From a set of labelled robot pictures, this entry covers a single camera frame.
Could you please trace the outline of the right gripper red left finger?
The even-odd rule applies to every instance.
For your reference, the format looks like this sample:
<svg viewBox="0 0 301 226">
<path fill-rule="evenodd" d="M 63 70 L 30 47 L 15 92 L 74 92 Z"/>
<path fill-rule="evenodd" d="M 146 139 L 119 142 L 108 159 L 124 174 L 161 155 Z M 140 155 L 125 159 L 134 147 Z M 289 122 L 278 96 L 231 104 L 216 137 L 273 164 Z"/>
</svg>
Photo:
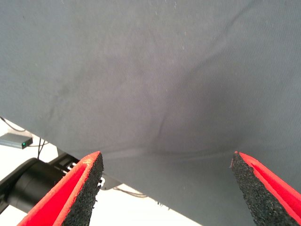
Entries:
<svg viewBox="0 0 301 226">
<path fill-rule="evenodd" d="M 22 219 L 20 226 L 88 226 L 103 173 L 100 151 L 82 158 Z"/>
</svg>

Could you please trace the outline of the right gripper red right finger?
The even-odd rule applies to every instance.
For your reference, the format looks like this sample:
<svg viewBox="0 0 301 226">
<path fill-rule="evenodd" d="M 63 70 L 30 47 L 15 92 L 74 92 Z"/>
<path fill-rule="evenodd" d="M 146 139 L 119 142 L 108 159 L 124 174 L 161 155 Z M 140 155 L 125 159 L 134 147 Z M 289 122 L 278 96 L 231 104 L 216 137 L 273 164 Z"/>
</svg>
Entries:
<svg viewBox="0 0 301 226">
<path fill-rule="evenodd" d="M 230 165 L 257 226 L 299 226 L 301 194 L 257 159 L 235 151 Z"/>
</svg>

